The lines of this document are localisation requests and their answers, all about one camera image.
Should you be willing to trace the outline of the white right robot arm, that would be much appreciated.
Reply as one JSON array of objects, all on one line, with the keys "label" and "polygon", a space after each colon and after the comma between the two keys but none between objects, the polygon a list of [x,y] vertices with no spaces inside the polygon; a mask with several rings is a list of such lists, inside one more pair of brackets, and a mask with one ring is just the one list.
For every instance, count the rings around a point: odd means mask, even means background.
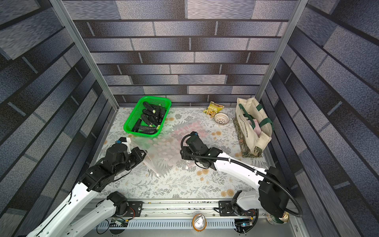
[{"label": "white right robot arm", "polygon": [[259,208],[274,217],[281,218],[284,214],[293,212],[287,208],[289,200],[293,200],[287,187],[280,183],[280,179],[274,173],[274,168],[269,170],[257,168],[230,157],[228,154],[217,148],[208,148],[199,138],[197,132],[188,134],[180,142],[181,158],[193,161],[203,169],[229,174],[251,186],[251,192],[238,191],[227,207],[220,208],[227,214],[243,216],[247,212],[255,211]]}]

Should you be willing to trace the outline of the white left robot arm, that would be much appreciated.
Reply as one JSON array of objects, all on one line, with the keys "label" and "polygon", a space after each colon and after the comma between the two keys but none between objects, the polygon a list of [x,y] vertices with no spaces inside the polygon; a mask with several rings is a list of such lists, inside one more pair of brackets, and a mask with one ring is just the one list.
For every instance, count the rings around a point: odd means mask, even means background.
[{"label": "white left robot arm", "polygon": [[147,151],[138,147],[128,149],[126,140],[121,138],[106,152],[106,156],[90,167],[72,188],[64,201],[33,231],[30,237],[83,237],[106,219],[122,217],[135,210],[128,205],[127,198],[116,191],[108,195],[91,212],[75,221],[77,215],[104,188],[115,181],[115,177],[131,171],[139,165]]}]

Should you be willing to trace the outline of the large eggplant front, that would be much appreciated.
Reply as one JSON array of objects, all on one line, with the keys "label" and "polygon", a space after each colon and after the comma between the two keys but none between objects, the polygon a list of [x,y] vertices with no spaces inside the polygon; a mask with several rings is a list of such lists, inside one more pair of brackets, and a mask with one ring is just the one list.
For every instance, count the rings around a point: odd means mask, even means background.
[{"label": "large eggplant front", "polygon": [[143,134],[156,134],[157,133],[156,127],[150,127],[150,126],[139,126],[138,132]]}]

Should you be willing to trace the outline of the clear pink-dotted zip-top bag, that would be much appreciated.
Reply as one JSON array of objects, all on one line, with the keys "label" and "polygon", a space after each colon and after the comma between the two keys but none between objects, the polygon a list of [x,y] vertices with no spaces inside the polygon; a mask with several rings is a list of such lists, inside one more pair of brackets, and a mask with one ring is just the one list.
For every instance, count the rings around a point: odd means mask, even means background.
[{"label": "clear pink-dotted zip-top bag", "polygon": [[180,142],[185,135],[193,131],[198,133],[203,142],[211,141],[207,138],[211,133],[210,128],[200,121],[192,120],[173,127],[164,127],[155,138],[133,137],[131,144],[133,147],[147,151],[144,163],[157,177],[164,177],[177,162],[182,160]]}]

